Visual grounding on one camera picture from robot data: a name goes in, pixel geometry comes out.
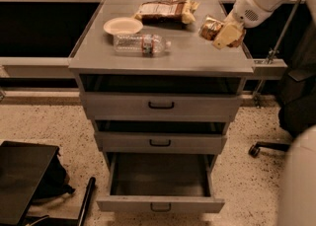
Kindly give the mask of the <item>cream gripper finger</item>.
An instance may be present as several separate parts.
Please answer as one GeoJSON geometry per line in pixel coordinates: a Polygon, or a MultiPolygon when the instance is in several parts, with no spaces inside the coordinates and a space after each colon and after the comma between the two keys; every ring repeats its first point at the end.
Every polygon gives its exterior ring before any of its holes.
{"type": "Polygon", "coordinates": [[[237,47],[241,44],[244,33],[242,26],[232,23],[225,24],[216,35],[213,46],[217,49],[222,49],[225,46],[237,47]]]}

